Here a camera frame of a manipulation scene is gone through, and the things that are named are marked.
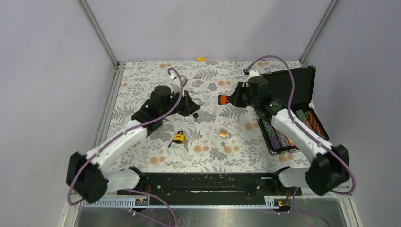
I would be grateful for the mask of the orange padlock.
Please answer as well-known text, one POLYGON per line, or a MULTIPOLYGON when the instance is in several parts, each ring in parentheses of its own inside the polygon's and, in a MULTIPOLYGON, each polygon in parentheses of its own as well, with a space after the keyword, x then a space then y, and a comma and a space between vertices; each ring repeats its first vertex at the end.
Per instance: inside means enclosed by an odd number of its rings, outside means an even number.
POLYGON ((219 105, 229 104, 230 102, 229 102, 228 98, 229 98, 229 96, 224 95, 224 94, 218 95, 218 104, 219 105))

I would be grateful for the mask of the yellow black padlock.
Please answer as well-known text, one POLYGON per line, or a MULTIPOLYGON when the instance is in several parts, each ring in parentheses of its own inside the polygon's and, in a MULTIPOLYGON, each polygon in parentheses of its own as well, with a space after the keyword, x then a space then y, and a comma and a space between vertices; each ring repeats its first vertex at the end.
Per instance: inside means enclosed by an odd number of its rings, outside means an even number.
POLYGON ((172 144, 181 144, 185 150, 188 150, 187 138, 184 135, 183 131, 178 131, 171 140, 170 144, 167 146, 170 148, 172 144))

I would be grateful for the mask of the small brass padlock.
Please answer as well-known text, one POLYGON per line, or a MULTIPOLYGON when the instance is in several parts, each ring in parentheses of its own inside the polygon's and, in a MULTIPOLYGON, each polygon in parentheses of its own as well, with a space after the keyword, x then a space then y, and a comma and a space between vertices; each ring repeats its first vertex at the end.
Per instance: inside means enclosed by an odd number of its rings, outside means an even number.
POLYGON ((224 130, 224 129, 222 129, 219 132, 219 136, 222 137, 222 138, 225 138, 225 139, 229 139, 229 138, 232 137, 232 135, 227 130, 224 130))

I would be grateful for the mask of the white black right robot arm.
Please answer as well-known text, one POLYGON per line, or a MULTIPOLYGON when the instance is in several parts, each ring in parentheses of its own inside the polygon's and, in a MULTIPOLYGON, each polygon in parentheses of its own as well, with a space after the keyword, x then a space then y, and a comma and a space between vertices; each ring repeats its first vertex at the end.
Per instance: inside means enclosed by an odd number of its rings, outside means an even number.
POLYGON ((348 150, 341 144, 334 146, 308 128, 276 98, 263 76, 249 77, 238 82, 233 94, 219 95, 220 105, 231 104, 239 108, 251 107, 257 116, 282 132, 308 159, 309 168, 286 168, 273 179, 274 193, 283 195, 290 187, 310 188, 317 195, 334 192, 339 185, 352 180, 349 193, 356 187, 355 175, 349 167, 348 150))

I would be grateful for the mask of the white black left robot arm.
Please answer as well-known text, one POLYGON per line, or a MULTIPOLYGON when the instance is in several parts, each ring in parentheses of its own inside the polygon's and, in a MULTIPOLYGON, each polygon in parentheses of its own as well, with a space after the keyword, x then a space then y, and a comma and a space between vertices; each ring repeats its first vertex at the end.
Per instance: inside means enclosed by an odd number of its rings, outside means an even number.
POLYGON ((69 193, 75 191, 89 203, 97 202, 108 192, 123 189, 142 194, 147 182, 138 172, 132 169, 110 172, 110 165, 161 127, 164 118, 176 113, 187 117, 200 108, 188 91, 173 92, 167 86, 157 86, 149 99, 115 135, 84 154, 77 151, 70 156, 66 175, 69 193))

